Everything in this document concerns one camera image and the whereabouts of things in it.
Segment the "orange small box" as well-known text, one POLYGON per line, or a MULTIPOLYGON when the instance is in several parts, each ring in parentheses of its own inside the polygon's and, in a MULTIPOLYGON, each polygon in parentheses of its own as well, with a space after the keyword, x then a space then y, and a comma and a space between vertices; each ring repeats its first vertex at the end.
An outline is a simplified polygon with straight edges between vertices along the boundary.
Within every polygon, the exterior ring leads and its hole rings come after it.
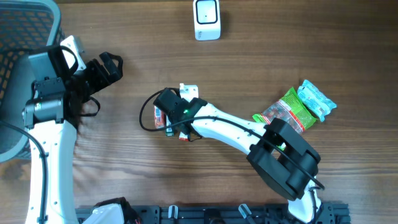
POLYGON ((165 115, 158 107, 154 106, 154 124, 156 129, 165 127, 165 115))

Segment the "dark green small box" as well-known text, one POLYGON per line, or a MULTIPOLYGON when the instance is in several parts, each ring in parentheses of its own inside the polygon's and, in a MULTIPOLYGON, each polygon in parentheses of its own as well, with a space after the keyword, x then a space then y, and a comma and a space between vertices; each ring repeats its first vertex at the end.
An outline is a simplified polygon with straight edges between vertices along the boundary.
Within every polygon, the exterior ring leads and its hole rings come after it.
POLYGON ((168 116, 166 116, 165 118, 166 118, 166 126, 168 126, 168 128, 165 130, 165 134, 168 137, 172 137, 172 136, 174 136, 174 129, 169 127, 172 125, 172 123, 170 122, 168 116))

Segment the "red stick packet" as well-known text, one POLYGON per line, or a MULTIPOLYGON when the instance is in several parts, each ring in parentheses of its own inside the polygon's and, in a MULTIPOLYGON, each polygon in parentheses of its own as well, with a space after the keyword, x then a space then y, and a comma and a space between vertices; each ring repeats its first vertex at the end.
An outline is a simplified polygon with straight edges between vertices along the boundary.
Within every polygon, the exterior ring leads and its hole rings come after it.
POLYGON ((180 132, 178 139, 181 141, 189 141, 190 140, 190 135, 189 134, 184 134, 183 132, 180 132))

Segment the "green gummy candy bag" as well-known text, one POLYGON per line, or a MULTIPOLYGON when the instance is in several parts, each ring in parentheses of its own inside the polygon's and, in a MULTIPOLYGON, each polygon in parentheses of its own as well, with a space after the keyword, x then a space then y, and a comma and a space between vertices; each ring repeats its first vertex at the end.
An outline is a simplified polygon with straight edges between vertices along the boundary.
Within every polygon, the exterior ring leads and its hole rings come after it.
POLYGON ((262 113, 254 114, 252 118, 257 123, 266 124, 270 124, 274 118, 281 119, 291 125, 299 134, 313 126, 317 120, 306 109, 294 87, 290 88, 282 98, 268 107, 268 109, 262 113))

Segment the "teal tissue packet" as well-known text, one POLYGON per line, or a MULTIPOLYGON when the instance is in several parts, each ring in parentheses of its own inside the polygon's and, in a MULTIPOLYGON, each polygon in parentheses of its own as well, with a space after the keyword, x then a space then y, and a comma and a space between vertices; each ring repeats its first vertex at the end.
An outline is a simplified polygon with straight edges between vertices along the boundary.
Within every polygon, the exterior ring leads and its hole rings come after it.
POLYGON ((298 97, 303 104, 311 110, 321 122, 329 115, 332 109, 337 108, 336 103, 326 97, 312 82, 304 80, 297 90, 298 97))

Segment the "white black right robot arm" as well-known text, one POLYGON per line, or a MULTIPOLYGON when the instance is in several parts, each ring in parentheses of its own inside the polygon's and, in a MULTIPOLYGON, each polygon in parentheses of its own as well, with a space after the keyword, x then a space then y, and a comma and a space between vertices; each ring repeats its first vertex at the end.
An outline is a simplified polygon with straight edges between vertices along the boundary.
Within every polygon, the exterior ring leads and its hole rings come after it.
POLYGON ((261 179, 288 201, 288 212, 302 223, 316 223, 321 202, 316 191, 319 153, 286 121, 250 122, 225 113, 211 103, 183 99, 173 90, 161 90, 154 105, 184 134, 196 134, 228 144, 247 155, 261 179))

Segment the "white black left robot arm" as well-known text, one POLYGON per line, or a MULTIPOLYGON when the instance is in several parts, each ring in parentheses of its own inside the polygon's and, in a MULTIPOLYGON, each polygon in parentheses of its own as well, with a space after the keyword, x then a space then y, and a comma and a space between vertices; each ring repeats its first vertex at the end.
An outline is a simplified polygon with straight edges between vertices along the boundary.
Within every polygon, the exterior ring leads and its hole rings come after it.
POLYGON ((51 45, 28 56, 37 97, 23 111, 31 151, 26 223, 78 223, 73 196, 73 151, 82 104, 123 77, 123 59, 109 52, 79 66, 77 54, 51 45))

